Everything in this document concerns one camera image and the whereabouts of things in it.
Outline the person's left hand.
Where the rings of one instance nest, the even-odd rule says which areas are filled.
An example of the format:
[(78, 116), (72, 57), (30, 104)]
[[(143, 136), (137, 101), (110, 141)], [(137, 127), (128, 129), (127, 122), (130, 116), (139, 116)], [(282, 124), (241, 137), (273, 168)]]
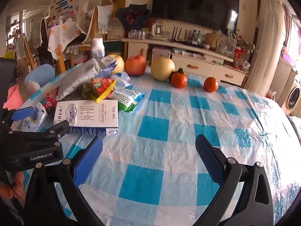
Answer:
[(3, 182), (0, 184), (0, 194), (4, 199), (16, 198), (20, 202), (25, 199), (24, 192), (24, 174), (23, 172), (14, 173), (12, 176), (14, 182), (13, 185), (8, 185)]

